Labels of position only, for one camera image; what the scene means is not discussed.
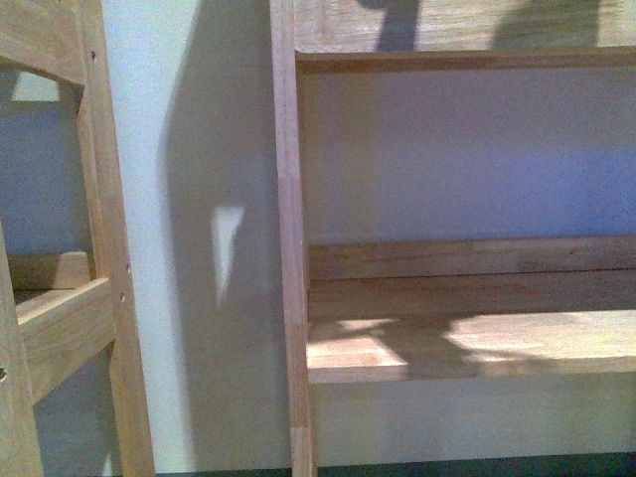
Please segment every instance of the wooden shelf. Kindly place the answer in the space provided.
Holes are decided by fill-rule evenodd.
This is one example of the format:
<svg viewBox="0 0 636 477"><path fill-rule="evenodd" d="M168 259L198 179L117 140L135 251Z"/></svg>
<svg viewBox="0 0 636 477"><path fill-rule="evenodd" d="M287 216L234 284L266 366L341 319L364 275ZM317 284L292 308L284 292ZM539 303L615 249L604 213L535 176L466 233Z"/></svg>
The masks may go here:
<svg viewBox="0 0 636 477"><path fill-rule="evenodd" d="M636 63L636 9L626 0L296 0L294 9L305 74Z"/></svg>
<svg viewBox="0 0 636 477"><path fill-rule="evenodd" d="M632 270L317 280L309 381L633 372L635 290Z"/></svg>
<svg viewBox="0 0 636 477"><path fill-rule="evenodd" d="M636 65L636 48L575 48L508 52L301 53L305 75L405 73L417 71L613 68Z"/></svg>

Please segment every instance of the light wood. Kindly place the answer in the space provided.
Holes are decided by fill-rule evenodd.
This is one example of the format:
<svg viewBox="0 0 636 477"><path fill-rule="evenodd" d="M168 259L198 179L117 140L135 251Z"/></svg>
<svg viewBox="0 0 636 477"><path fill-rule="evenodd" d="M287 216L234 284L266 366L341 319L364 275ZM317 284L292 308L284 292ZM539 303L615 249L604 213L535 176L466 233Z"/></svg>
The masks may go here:
<svg viewBox="0 0 636 477"><path fill-rule="evenodd" d="M0 57L54 80L83 84L75 1L0 2Z"/></svg>
<svg viewBox="0 0 636 477"><path fill-rule="evenodd" d="M107 277L112 287L115 342L110 354L110 382L121 465L125 476L154 476L107 51L98 0L78 3L78 30L85 75L79 108L79 140L84 175L95 178L86 184L92 208L95 271L98 277ZM86 161L92 161L88 168ZM93 207L95 204L99 204L98 211ZM95 214L99 215L99 227Z"/></svg>
<svg viewBox="0 0 636 477"><path fill-rule="evenodd" d="M14 291L65 290L90 282L88 255L83 251L9 256Z"/></svg>
<svg viewBox="0 0 636 477"><path fill-rule="evenodd" d="M631 0L296 0L306 54L636 45Z"/></svg>
<svg viewBox="0 0 636 477"><path fill-rule="evenodd" d="M636 371L636 272L316 281L311 383Z"/></svg>
<svg viewBox="0 0 636 477"><path fill-rule="evenodd" d="M64 296L43 295L35 309L18 307L33 404L114 340L111 290L95 280Z"/></svg>
<svg viewBox="0 0 636 477"><path fill-rule="evenodd" d="M13 298L16 302L18 315L29 313L36 308L46 305L51 300L68 296L72 290L26 290L14 291Z"/></svg>
<svg viewBox="0 0 636 477"><path fill-rule="evenodd" d="M0 225L0 477L44 475Z"/></svg>
<svg viewBox="0 0 636 477"><path fill-rule="evenodd" d="M636 269L636 236L310 247L312 279Z"/></svg>
<svg viewBox="0 0 636 477"><path fill-rule="evenodd" d="M300 181L293 2L270 0L283 311L294 477L316 475L307 376L307 272Z"/></svg>
<svg viewBox="0 0 636 477"><path fill-rule="evenodd" d="M636 49L562 48L512 52L296 54L306 75L418 71L614 68L636 65Z"/></svg>

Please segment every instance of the wooden frame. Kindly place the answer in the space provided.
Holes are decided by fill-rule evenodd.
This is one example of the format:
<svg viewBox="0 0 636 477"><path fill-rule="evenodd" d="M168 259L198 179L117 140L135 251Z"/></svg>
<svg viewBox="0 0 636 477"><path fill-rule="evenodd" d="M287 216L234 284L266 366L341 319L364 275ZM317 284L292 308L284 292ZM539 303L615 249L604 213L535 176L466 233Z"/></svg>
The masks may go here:
<svg viewBox="0 0 636 477"><path fill-rule="evenodd" d="M100 2L3 2L0 64L81 88L93 244L8 260L0 227L0 475L43 475L33 404L108 349L124 475L154 476Z"/></svg>
<svg viewBox="0 0 636 477"><path fill-rule="evenodd" d="M636 371L635 237L305 241L299 75L636 65L633 0L527 4L270 0L294 477L310 384Z"/></svg>

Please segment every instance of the wood grain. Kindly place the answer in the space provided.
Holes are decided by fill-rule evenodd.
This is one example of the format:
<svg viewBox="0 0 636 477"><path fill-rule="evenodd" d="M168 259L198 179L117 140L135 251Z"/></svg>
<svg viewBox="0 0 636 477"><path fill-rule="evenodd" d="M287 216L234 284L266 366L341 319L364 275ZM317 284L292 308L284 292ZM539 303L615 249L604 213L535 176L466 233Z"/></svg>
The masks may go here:
<svg viewBox="0 0 636 477"><path fill-rule="evenodd" d="M636 65L636 49L559 48L500 52L296 54L305 75L419 71L615 68Z"/></svg>
<svg viewBox="0 0 636 477"><path fill-rule="evenodd" d="M77 290L46 294L38 306L18 307L33 404L44 398L114 340L110 283L102 278Z"/></svg>
<svg viewBox="0 0 636 477"><path fill-rule="evenodd" d="M88 255L83 251L10 255L14 291L65 290L90 282Z"/></svg>
<svg viewBox="0 0 636 477"><path fill-rule="evenodd" d="M636 269L636 236L310 247L312 279Z"/></svg>
<svg viewBox="0 0 636 477"><path fill-rule="evenodd" d="M636 272L316 281L311 383L636 371Z"/></svg>
<svg viewBox="0 0 636 477"><path fill-rule="evenodd" d="M54 80L83 84L75 1L0 2L0 57Z"/></svg>
<svg viewBox="0 0 636 477"><path fill-rule="evenodd" d="M31 384L0 224L0 477L42 477Z"/></svg>
<svg viewBox="0 0 636 477"><path fill-rule="evenodd" d="M301 53L636 45L630 0L297 0Z"/></svg>
<svg viewBox="0 0 636 477"><path fill-rule="evenodd" d="M283 311L294 477L316 475L307 376L307 284L293 2L270 0Z"/></svg>
<svg viewBox="0 0 636 477"><path fill-rule="evenodd" d="M112 290L115 342L110 354L110 382L121 465L125 476L154 476L100 2L78 2L77 16L85 77L79 140L85 174L95 181L86 183L90 207L99 205L98 211L90 213L96 275L108 278ZM99 215L99 227L95 226L95 215Z"/></svg>

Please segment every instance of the white wall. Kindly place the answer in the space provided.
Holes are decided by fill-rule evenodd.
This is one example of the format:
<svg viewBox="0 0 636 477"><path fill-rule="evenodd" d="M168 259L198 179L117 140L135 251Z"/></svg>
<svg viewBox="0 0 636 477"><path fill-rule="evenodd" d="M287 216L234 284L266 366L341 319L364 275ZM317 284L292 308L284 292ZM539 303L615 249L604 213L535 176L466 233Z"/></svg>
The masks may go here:
<svg viewBox="0 0 636 477"><path fill-rule="evenodd" d="M288 466L267 2L102 3L157 470ZM308 79L309 236L633 233L635 82L629 70ZM90 410L54 397L39 417L52 455L53 416L109 423L66 431L85 462L50 475L104 466L100 376L68 391ZM321 386L313 399L321 465L636 444L634 375Z"/></svg>

